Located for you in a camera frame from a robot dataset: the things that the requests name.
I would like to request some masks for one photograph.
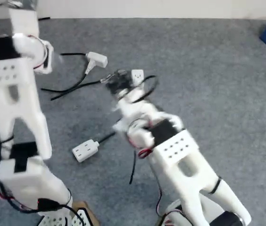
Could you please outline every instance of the power plug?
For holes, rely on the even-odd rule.
[[[105,68],[108,64],[108,58],[99,53],[89,52],[86,54],[86,57],[89,62],[93,60],[98,67]]]
[[[132,81],[134,86],[138,86],[144,80],[143,70],[131,70]]]
[[[87,140],[86,142],[72,149],[72,153],[78,162],[82,162],[98,152],[99,145],[100,144],[98,142]]]

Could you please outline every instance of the white plastic bracket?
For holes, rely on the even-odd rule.
[[[16,86],[18,99],[12,98],[9,87]],[[13,134],[15,119],[22,119],[34,134],[38,152],[49,159],[52,148],[45,115],[41,111],[33,69],[27,58],[0,61],[0,140]],[[5,143],[2,158],[10,155],[12,141]]]
[[[178,163],[184,161],[192,175],[185,175]],[[200,201],[200,190],[211,192],[218,176],[199,151],[197,143],[187,130],[183,130],[153,149],[149,162],[156,172],[163,172],[180,195],[185,215],[194,226],[209,226]],[[225,181],[221,181],[213,194],[216,202],[226,210],[236,213],[248,225],[251,216]]]

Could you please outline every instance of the white wall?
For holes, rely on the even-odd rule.
[[[266,19],[266,0],[39,0],[39,15]],[[0,18],[6,17],[6,10],[0,9]]]

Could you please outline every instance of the wooden base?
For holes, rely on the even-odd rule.
[[[80,208],[86,208],[86,210],[88,211],[89,217],[90,217],[93,225],[94,226],[100,226],[99,220],[97,220],[96,216],[91,211],[91,209],[89,208],[89,206],[88,206],[88,204],[86,202],[73,202],[72,203],[72,208],[75,211],[78,211]]]

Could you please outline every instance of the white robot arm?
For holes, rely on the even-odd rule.
[[[8,188],[25,206],[21,209],[7,199],[16,210],[47,216],[49,225],[71,226],[72,195],[44,163],[52,148],[34,73],[52,71],[53,47],[38,38],[35,3],[12,1],[14,35],[0,37],[0,187],[4,195]],[[17,89],[17,98],[11,96],[10,87]],[[14,144],[15,119],[27,125],[35,142]]]
[[[123,116],[114,125],[115,131],[127,137],[140,158],[148,159],[157,178],[165,174],[179,194],[179,200],[167,208],[160,225],[170,220],[175,226],[249,225],[249,212],[205,160],[181,119],[159,111],[143,98],[143,87],[136,86],[135,80],[140,78],[119,70],[109,75],[106,86],[117,98]],[[181,161],[190,168],[191,175],[179,168]]]

